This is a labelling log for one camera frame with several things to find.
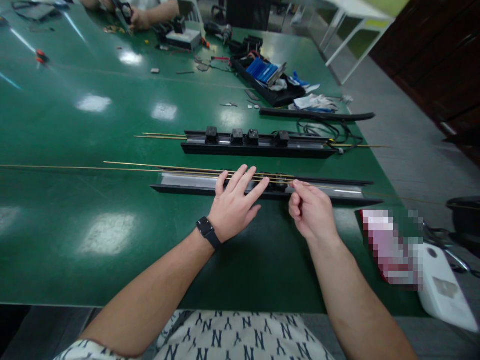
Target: white device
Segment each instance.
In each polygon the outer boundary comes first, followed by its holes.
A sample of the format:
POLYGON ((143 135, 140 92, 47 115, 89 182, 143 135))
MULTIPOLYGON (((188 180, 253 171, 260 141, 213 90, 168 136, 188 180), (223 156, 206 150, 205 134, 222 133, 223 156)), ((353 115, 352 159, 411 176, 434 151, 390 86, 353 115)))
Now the white device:
POLYGON ((418 296, 425 311, 448 324, 478 333, 475 317, 445 253, 425 243, 418 245, 418 252, 423 260, 423 290, 418 296))

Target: green workbench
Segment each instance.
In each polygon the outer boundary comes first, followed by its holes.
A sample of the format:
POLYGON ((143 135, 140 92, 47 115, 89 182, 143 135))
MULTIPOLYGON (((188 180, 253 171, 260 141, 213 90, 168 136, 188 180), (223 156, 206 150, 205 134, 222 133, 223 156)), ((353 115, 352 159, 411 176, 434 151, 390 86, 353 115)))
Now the green workbench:
MULTIPOLYGON (((175 140, 134 138, 207 126, 260 133, 296 131, 297 126, 296 120, 248 109, 245 81, 215 69, 198 71, 193 54, 155 49, 151 32, 135 37, 105 33, 109 18, 104 14, 71 6, 41 25, 55 29, 48 32, 30 31, 30 24, 12 12, 3 16, 11 28, 0 28, 0 164, 106 167, 103 161, 114 161, 207 169, 248 164, 270 173, 375 181, 368 191, 393 197, 375 208, 403 209, 367 148, 328 160, 186 155, 175 140), (45 52, 48 66, 38 68, 34 49, 45 52), (151 74, 151 68, 160 74, 151 74), (184 71, 194 74, 177 74, 184 71), (220 106, 228 102, 238 108, 220 106)), ((264 56, 286 61, 289 72, 321 83, 319 94, 342 95, 312 40, 242 29, 234 29, 233 38, 248 34, 263 38, 264 56)), ((198 49, 195 55, 204 60, 229 55, 220 41, 210 41, 211 50, 198 49)), ((351 128, 361 134, 356 125, 351 128)), ((4 304, 104 306, 181 242, 213 201, 157 193, 149 186, 158 181, 155 172, 2 168, 0 174, 4 304)), ((213 256, 181 308, 326 311, 307 244, 287 204, 260 203, 257 218, 213 256)), ((336 207, 335 218, 366 279, 394 315, 425 316, 415 292, 382 281, 355 210, 336 207)))

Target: gray tiled floor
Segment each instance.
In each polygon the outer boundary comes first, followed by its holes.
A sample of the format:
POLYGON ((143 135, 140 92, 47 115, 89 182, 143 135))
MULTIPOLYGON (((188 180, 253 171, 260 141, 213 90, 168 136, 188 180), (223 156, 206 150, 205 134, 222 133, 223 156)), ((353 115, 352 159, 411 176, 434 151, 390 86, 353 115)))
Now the gray tiled floor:
MULTIPOLYGON (((214 3, 199 2, 204 21, 209 19, 214 3)), ((284 33, 309 36, 317 43, 325 33, 326 26, 319 18, 315 18, 310 30, 305 26, 290 26, 291 18, 289 15, 285 22, 284 33)), ((282 19, 272 15, 271 28, 278 29, 282 19)), ((307 12, 304 23, 309 19, 307 12)), ((333 41, 329 55, 336 45, 338 41, 333 41)), ((354 61, 344 51, 333 70, 342 78, 354 61)), ((350 106, 353 113, 377 114, 375 119, 360 122, 359 126, 370 144, 392 146, 374 152, 400 197, 445 203, 454 197, 480 192, 480 171, 455 146, 442 143, 442 133, 370 58, 345 84, 343 92, 355 99, 350 106)), ((451 212, 444 206, 404 203, 409 209, 419 210, 432 226, 453 229, 451 212)), ((480 270, 478 259, 464 249, 455 251, 480 270)), ((480 323, 480 280, 469 275, 457 278, 480 323)), ((89 309, 34 307, 2 360, 52 359, 79 335, 89 316, 89 309)), ((326 315, 307 315, 304 319, 336 359, 345 358, 326 315)), ((480 359, 478 335, 432 318, 396 320, 421 359, 480 359)), ((144 359, 151 359, 151 353, 144 359)))

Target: left hand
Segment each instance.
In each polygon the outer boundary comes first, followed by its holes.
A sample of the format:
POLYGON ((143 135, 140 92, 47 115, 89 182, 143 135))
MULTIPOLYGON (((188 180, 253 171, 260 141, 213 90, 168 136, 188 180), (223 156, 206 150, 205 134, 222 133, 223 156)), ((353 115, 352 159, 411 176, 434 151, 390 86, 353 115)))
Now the left hand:
POLYGON ((246 172, 247 168, 247 165, 240 166, 231 177, 225 190, 224 182, 229 176, 229 172, 222 172, 216 181, 216 195, 210 215, 208 215, 208 221, 215 229, 216 236, 221 243, 240 234, 255 219, 262 207, 261 205, 254 206, 254 204, 264 193, 270 179, 268 177, 262 179, 245 196, 245 190, 257 171, 255 166, 252 166, 248 172, 246 172))
POLYGON ((140 10, 136 6, 132 6, 131 10, 133 11, 133 15, 131 17, 130 30, 141 31, 150 29, 150 21, 147 12, 140 10))

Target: linear rail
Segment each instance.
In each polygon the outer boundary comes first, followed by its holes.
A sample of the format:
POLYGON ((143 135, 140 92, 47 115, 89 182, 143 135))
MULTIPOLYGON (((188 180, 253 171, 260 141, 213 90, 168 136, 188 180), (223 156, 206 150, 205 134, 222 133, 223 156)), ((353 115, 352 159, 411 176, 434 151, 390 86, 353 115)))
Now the linear rail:
MULTIPOLYGON (((268 185, 260 199, 287 200, 294 192, 294 189, 289 186, 290 178, 282 177, 282 174, 265 172, 258 174, 274 180, 268 185)), ((166 194, 215 196, 218 173, 212 175, 215 176, 204 176, 200 174, 185 175, 181 172, 175 172, 174 169, 169 169, 169 172, 163 172, 161 174, 158 183, 152 184, 150 187, 159 193, 166 194)), ((370 181, 315 179, 307 177, 297 177, 297 179, 309 180, 312 186, 319 187, 330 197, 334 205, 365 207, 382 204, 384 202, 382 199, 366 198, 364 196, 362 189, 364 186, 372 184, 370 181)), ((248 184, 245 194, 252 191, 259 181, 260 180, 251 181, 248 184)))
POLYGON ((206 132, 185 131, 185 135, 187 142, 181 143, 185 154, 327 159, 337 153, 327 147, 326 137, 293 136, 287 131, 259 134, 251 129, 244 134, 242 129, 233 129, 225 133, 209 126, 206 132))

